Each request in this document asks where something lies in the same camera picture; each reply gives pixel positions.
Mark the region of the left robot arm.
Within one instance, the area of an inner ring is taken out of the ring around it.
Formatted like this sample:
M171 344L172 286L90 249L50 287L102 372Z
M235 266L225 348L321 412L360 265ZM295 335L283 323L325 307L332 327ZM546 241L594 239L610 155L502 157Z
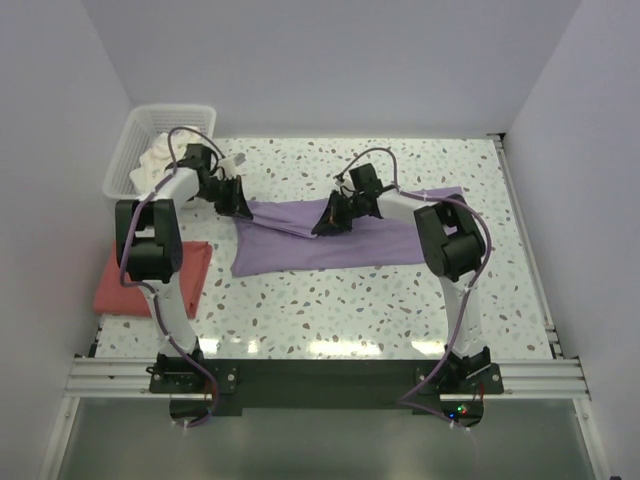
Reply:
M251 219L237 171L245 162L243 153L222 158L210 147L190 144L148 193L116 203L119 281L143 294L158 332L158 360L181 359L171 378L185 392L205 385L207 368L181 292L184 246L178 213L187 202L202 199L222 216Z

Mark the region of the purple t shirt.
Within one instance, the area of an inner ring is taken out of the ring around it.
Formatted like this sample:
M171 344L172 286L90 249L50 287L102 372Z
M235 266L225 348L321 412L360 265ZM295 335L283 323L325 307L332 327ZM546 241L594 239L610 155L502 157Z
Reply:
M232 275L247 277L293 270L416 265L424 261L417 229L393 219L366 216L353 230L313 236L324 200L251 201L251 220L236 218L237 251Z

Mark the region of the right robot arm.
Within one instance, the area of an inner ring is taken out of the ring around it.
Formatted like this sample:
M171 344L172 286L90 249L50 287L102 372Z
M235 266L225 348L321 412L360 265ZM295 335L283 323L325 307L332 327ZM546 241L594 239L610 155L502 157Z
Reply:
M385 186L370 164L337 176L336 188L312 229L314 235L348 232L354 220L375 217L398 220L415 229L425 263L438 277L445 302L448 337L445 379L459 393L469 392L490 363L481 326L476 287L488 260L489 234L459 194L428 197Z

